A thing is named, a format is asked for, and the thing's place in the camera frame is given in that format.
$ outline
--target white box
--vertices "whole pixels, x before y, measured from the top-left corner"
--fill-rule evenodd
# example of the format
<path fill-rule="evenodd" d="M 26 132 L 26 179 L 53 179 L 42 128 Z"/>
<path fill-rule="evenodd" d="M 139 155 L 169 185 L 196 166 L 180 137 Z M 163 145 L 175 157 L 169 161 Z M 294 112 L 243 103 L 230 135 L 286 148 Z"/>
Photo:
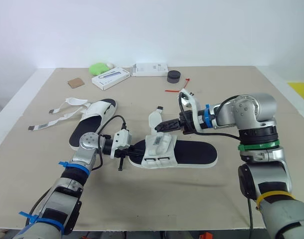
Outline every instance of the white box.
<path fill-rule="evenodd" d="M 137 63 L 132 67 L 132 76 L 167 76 L 165 63 Z"/>
<path fill-rule="evenodd" d="M 101 75 L 92 78 L 92 83 L 99 87 L 101 90 L 106 90 L 115 84 L 130 77 L 130 72 L 120 67 L 113 68 Z"/>

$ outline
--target green object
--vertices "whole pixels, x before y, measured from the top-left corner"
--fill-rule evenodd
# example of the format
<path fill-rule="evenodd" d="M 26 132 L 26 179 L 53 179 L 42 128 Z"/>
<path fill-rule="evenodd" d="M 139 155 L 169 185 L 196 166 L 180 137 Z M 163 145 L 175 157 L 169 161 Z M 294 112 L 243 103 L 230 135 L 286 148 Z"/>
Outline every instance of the green object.
<path fill-rule="evenodd" d="M 269 142 L 269 143 L 262 143 L 262 144 L 251 144 L 251 145 L 243 145 L 240 144 L 238 146 L 239 151 L 245 151 L 249 149 L 265 149 L 265 148 L 271 148 L 280 145 L 280 141 L 276 140 L 274 142 Z"/>
<path fill-rule="evenodd" d="M 110 70 L 110 68 L 107 67 L 107 65 L 105 63 L 96 63 L 89 67 L 90 74 L 92 74 L 94 76 L 100 75 L 109 70 Z"/>

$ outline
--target barcode label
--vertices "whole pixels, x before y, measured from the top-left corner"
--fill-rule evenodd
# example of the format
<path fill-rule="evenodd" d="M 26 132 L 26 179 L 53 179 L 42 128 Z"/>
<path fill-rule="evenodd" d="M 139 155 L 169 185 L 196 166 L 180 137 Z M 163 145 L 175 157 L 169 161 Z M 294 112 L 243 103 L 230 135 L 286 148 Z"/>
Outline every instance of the barcode label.
<path fill-rule="evenodd" d="M 48 126 L 48 124 L 47 123 L 45 123 L 45 124 L 41 124 L 41 125 L 39 125 L 38 126 L 38 129 L 41 129 L 41 128 L 46 128 Z"/>
<path fill-rule="evenodd" d="M 155 141 L 154 141 L 154 143 L 153 143 L 153 145 L 158 145 L 158 144 L 160 144 L 160 143 L 161 143 L 161 140 L 162 140 L 162 136 L 157 136 L 156 139 L 155 139 Z"/>

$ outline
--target green zip tie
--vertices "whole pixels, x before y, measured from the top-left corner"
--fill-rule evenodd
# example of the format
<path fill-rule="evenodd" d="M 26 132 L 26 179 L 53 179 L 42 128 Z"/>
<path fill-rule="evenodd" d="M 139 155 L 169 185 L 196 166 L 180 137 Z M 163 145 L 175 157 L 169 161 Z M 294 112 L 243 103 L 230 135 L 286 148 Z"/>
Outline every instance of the green zip tie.
<path fill-rule="evenodd" d="M 239 151 L 245 151 L 245 150 L 250 150 L 250 149 L 265 149 L 265 148 L 271 148 L 280 145 L 280 141 L 276 140 L 274 142 L 269 142 L 269 143 L 262 143 L 262 144 L 251 144 L 251 145 L 243 145 L 240 144 L 238 146 Z"/>

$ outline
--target black round container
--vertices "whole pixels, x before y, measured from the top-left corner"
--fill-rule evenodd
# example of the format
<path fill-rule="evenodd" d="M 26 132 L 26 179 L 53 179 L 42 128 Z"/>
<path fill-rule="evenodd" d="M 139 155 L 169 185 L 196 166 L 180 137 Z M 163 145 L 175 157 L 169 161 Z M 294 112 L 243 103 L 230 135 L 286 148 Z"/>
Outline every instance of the black round container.
<path fill-rule="evenodd" d="M 170 83 L 177 83 L 180 80 L 181 73 L 179 71 L 169 71 L 167 74 L 167 81 Z"/>

